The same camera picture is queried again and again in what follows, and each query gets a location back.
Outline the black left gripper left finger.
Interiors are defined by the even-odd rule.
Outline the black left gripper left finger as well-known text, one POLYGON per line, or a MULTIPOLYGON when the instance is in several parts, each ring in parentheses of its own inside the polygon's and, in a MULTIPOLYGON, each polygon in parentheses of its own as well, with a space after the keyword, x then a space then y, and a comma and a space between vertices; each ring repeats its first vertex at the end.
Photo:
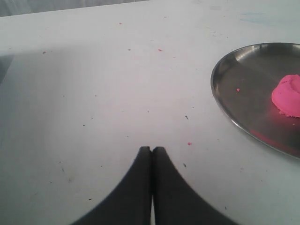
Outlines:
POLYGON ((74 225, 149 225, 152 152, 143 146, 116 188, 74 225))

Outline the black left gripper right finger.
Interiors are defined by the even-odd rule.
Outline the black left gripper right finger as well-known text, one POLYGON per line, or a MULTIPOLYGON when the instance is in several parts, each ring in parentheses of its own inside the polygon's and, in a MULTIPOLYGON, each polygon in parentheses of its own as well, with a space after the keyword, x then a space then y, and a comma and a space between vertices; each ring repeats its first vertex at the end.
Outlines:
POLYGON ((152 196, 157 225, 235 225, 182 178, 165 148, 152 151, 152 196))

